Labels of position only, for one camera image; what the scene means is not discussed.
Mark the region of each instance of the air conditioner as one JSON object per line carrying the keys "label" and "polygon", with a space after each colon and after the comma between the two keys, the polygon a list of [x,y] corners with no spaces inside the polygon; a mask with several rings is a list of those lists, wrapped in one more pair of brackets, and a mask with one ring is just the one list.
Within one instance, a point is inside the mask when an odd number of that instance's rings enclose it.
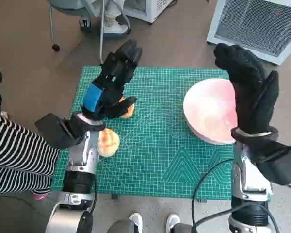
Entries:
{"label": "air conditioner", "polygon": [[153,23],[173,0],[125,0],[124,13]]}
{"label": "air conditioner", "polygon": [[280,65],[291,53],[291,0],[218,0],[207,41]]}

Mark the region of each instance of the chair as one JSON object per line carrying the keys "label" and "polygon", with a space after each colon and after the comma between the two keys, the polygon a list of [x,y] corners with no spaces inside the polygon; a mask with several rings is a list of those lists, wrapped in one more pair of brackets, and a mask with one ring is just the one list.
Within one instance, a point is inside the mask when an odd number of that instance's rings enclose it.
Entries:
{"label": "chair", "polygon": [[[95,8],[93,3],[97,0],[48,0],[48,11],[49,11],[49,23],[50,23],[50,37],[53,42],[53,50],[58,52],[60,50],[59,45],[56,43],[55,35],[54,35],[54,28],[53,28],[53,16],[52,16],[52,9],[55,8],[56,10],[67,14],[67,15],[74,15],[74,16],[82,16],[84,14],[88,14],[88,16],[95,16]],[[131,27],[130,22],[127,16],[124,14],[123,9],[118,5],[118,3],[114,0],[113,1],[121,14],[123,15],[127,26],[128,26],[128,34],[130,33]],[[103,26],[104,26],[104,14],[105,14],[105,6],[106,0],[101,0],[101,22],[100,22],[100,39],[99,39],[99,58],[100,62],[102,61],[102,46],[103,46]]]}

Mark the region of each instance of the pink bowl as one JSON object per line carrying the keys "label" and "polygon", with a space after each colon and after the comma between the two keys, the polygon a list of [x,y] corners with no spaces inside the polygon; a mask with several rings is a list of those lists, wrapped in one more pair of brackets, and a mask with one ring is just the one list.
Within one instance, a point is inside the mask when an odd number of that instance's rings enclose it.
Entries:
{"label": "pink bowl", "polygon": [[187,124],[200,139],[213,144],[235,140],[230,130],[237,126],[235,92],[226,79],[206,79],[186,93],[183,110]]}

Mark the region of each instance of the person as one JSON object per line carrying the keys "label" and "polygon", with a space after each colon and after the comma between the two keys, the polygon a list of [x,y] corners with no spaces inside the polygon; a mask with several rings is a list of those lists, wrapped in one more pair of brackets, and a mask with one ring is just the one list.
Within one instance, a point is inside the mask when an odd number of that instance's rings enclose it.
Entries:
{"label": "person", "polygon": [[[123,9],[125,0],[114,0],[118,6]],[[105,25],[103,28],[104,35],[107,37],[121,37],[127,33],[128,26],[126,24],[119,24],[116,21],[116,17],[121,15],[121,11],[118,6],[111,0],[106,1],[106,10],[105,10]],[[93,3],[95,9],[95,16],[99,16],[101,9],[101,1],[97,0]],[[91,17],[88,13],[84,12],[79,19],[79,25],[81,31],[90,31],[92,29]]]}
{"label": "person", "polygon": [[[129,219],[114,223],[107,233],[142,233],[143,222],[140,213],[133,213]],[[166,221],[166,233],[191,233],[192,226],[181,223],[180,217],[171,214]]]}
{"label": "person", "polygon": [[1,101],[0,94],[0,194],[31,191],[41,200],[50,191],[59,149],[10,121],[1,113]]}

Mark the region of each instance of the robotic arm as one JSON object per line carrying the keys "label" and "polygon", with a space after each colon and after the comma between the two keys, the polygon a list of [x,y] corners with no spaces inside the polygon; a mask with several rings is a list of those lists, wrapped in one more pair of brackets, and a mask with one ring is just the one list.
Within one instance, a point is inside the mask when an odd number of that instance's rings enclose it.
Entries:
{"label": "robotic arm", "polygon": [[[92,212],[97,200],[96,167],[99,131],[105,128],[105,117],[115,118],[127,112],[135,97],[123,96],[124,85],[133,77],[142,55],[134,40],[109,53],[100,75],[89,85],[81,112],[70,119],[48,114],[36,122],[38,130],[53,147],[69,148],[63,190],[50,215],[47,233],[91,233]],[[95,196],[91,194],[95,185]]]}
{"label": "robotic arm", "polygon": [[270,233],[265,209],[272,195],[271,182],[291,183],[291,147],[276,142],[278,130],[269,125],[279,93],[279,74],[272,71],[266,77],[257,57],[238,45],[218,44],[214,55],[216,65],[228,72],[236,97],[231,205],[254,204],[233,212],[229,228],[233,233]]}

